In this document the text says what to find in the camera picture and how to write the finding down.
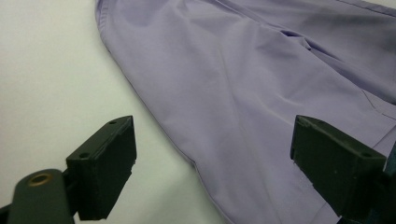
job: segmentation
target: purple cloth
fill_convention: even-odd
[[[229,223],[334,224],[290,160],[295,116],[396,139],[396,19],[354,2],[98,0],[96,19]]]

